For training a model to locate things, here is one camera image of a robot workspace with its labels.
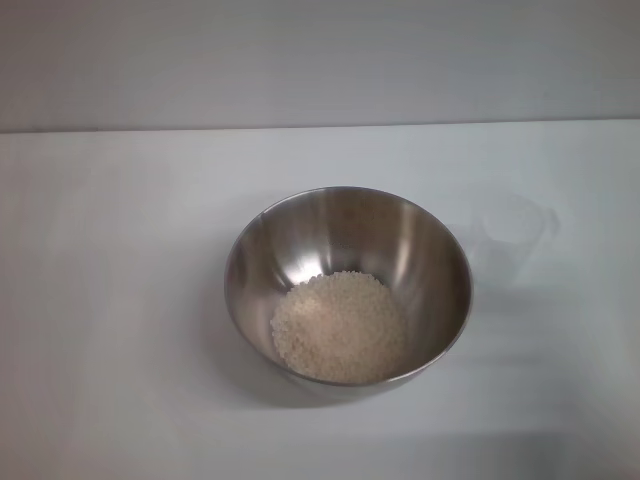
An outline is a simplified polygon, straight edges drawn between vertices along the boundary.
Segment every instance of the bowl rim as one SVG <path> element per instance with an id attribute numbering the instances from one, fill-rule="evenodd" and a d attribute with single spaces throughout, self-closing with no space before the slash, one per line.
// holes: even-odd
<path id="1" fill-rule="evenodd" d="M 414 368 L 413 370 L 410 370 L 408 372 L 402 373 L 400 375 L 396 375 L 394 377 L 385 378 L 384 380 L 377 380 L 377 381 L 366 382 L 366 383 L 333 382 L 333 381 L 330 381 L 330 380 L 322 380 L 322 379 L 319 379 L 319 378 L 310 377 L 308 375 L 304 375 L 302 373 L 296 372 L 295 370 L 293 370 L 292 368 L 290 368 L 287 365 L 282 365 L 282 364 L 276 362 L 275 360 L 270 358 L 268 355 L 266 355 L 263 352 L 261 352 L 253 344 L 253 342 L 251 342 L 247 338 L 247 336 L 244 334 L 244 332 L 242 331 L 242 329 L 238 325 L 238 322 L 237 322 L 234 314 L 232 313 L 232 309 L 230 307 L 231 302 L 230 302 L 230 298 L 229 298 L 229 288 L 228 288 L 227 278 L 229 276 L 229 267 L 231 265 L 231 257 L 233 256 L 233 254 L 234 254 L 234 252 L 235 252 L 235 250 L 236 250 L 236 248 L 238 246 L 238 243 L 240 242 L 240 239 L 242 237 L 244 237 L 244 234 L 247 232 L 247 230 L 249 230 L 256 223 L 261 221 L 261 218 L 262 218 L 263 215 L 265 215 L 266 213 L 270 212 L 271 210 L 274 210 L 278 206 L 280 206 L 280 205 L 282 205 L 284 203 L 287 203 L 287 202 L 293 200 L 294 198 L 301 197 L 301 196 L 306 196 L 306 195 L 311 195 L 311 194 L 322 192 L 322 191 L 326 191 L 326 190 L 364 191 L 364 192 L 373 193 L 373 194 L 376 194 L 376 195 L 382 195 L 382 196 L 386 196 L 386 197 L 391 197 L 393 199 L 400 200 L 401 202 L 404 202 L 406 204 L 412 205 L 412 206 L 416 207 L 417 209 L 419 209 L 422 213 L 427 214 L 429 217 L 431 217 L 433 220 L 435 220 L 437 222 L 437 224 L 439 224 L 440 227 L 442 227 L 444 229 L 444 231 L 449 235 L 449 237 L 453 240 L 455 246 L 459 250 L 459 253 L 462 255 L 462 259 L 463 259 L 464 265 L 467 267 L 466 271 L 467 271 L 467 274 L 468 274 L 468 277 L 469 277 L 469 303 L 467 305 L 467 311 L 465 312 L 464 319 L 462 320 L 462 324 L 460 325 L 460 328 L 459 328 L 458 332 L 456 333 L 455 337 L 453 337 L 453 339 L 447 344 L 447 346 L 440 353 L 438 353 L 438 355 L 436 355 L 432 359 L 426 361 L 422 365 Z M 369 187 L 357 187 L 357 186 L 349 186 L 349 185 L 335 185 L 335 186 L 329 186 L 329 187 L 318 187 L 318 188 L 312 188 L 310 190 L 304 190 L 302 192 L 294 193 L 293 195 L 289 195 L 288 197 L 285 197 L 285 198 L 283 198 L 281 200 L 278 200 L 277 202 L 275 202 L 275 203 L 271 204 L 270 206 L 268 206 L 267 208 L 265 208 L 262 212 L 258 213 L 255 217 L 253 217 L 253 219 L 251 219 L 251 221 L 238 234 L 238 237 L 236 238 L 236 240 L 233 242 L 233 245 L 231 246 L 231 250 L 229 250 L 229 254 L 227 255 L 227 260 L 226 260 L 225 269 L 224 269 L 224 300 L 225 300 L 225 305 L 227 307 L 227 313 L 229 314 L 229 317 L 231 317 L 232 323 L 235 325 L 236 330 L 240 333 L 240 336 L 244 339 L 244 341 L 246 343 L 248 343 L 251 346 L 251 348 L 255 352 L 257 352 L 258 355 L 260 355 L 263 359 L 265 359 L 269 364 L 271 364 L 271 365 L 275 366 L 276 368 L 288 373 L 289 375 L 293 375 L 294 377 L 298 377 L 298 378 L 306 380 L 308 382 L 317 383 L 317 384 L 321 384 L 321 385 L 328 385 L 328 386 L 331 386 L 331 387 L 352 388 L 352 387 L 372 387 L 372 386 L 375 386 L 375 385 L 387 385 L 387 384 L 391 384 L 391 383 L 398 383 L 403 379 L 408 379 L 409 377 L 412 377 L 412 376 L 415 376 L 415 375 L 421 373 L 427 367 L 433 365 L 435 362 L 440 360 L 449 350 L 451 350 L 453 345 L 458 341 L 458 339 L 462 335 L 462 332 L 464 331 L 464 329 L 466 328 L 467 324 L 469 323 L 469 316 L 471 314 L 471 308 L 473 306 L 473 299 L 474 299 L 474 282 L 473 282 L 473 275 L 472 275 L 472 272 L 471 272 L 471 266 L 469 264 L 469 259 L 467 258 L 467 255 L 465 254 L 462 246 L 460 245 L 460 242 L 458 242 L 458 239 L 451 232 L 451 230 L 449 230 L 447 228 L 447 226 L 444 223 L 442 223 L 437 217 L 435 217 L 432 213 L 428 212 L 427 210 L 425 210 L 423 207 L 421 207 L 417 203 L 414 203 L 414 202 L 412 202 L 410 200 L 407 200 L 406 198 L 401 197 L 400 195 L 396 195 L 396 194 L 393 194 L 393 193 L 385 192 L 383 190 L 377 190 L 375 188 L 369 188 Z"/>

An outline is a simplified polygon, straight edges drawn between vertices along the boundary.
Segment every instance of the white rice grain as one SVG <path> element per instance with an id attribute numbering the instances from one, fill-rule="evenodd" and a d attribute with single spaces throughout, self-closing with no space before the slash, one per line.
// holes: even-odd
<path id="1" fill-rule="evenodd" d="M 276 350 L 293 370 L 340 383 L 393 376 L 407 351 L 407 323 L 372 275 L 339 272 L 294 287 L 271 320 Z"/>

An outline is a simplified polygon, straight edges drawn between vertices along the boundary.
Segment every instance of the white wall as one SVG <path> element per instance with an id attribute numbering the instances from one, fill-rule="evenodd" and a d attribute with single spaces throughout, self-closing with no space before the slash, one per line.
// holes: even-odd
<path id="1" fill-rule="evenodd" d="M 0 131 L 640 116 L 637 0 L 0 6 Z"/>

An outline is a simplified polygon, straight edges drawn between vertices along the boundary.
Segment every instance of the stainless steel bowl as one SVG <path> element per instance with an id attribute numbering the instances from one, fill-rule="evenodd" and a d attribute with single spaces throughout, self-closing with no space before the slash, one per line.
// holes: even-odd
<path id="1" fill-rule="evenodd" d="M 294 372 L 273 344 L 278 301 L 314 275 L 370 273 L 388 286 L 409 321 L 410 362 L 371 384 L 318 380 Z M 433 215 L 389 193 L 329 187 L 267 208 L 236 240 L 225 272 L 225 299 L 242 336 L 271 364 L 312 390 L 338 398 L 377 393 L 410 380 L 440 358 L 465 326 L 472 297 L 469 265 Z"/>

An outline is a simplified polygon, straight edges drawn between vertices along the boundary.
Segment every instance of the white table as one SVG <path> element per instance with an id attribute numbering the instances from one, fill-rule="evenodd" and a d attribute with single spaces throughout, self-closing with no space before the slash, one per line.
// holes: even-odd
<path id="1" fill-rule="evenodd" d="M 639 181 L 636 121 L 0 136 L 0 477 L 594 472 L 640 432 Z M 560 231 L 418 379 L 320 405 L 243 344 L 222 270 L 255 214 L 336 184 L 445 223 L 498 185 Z"/>

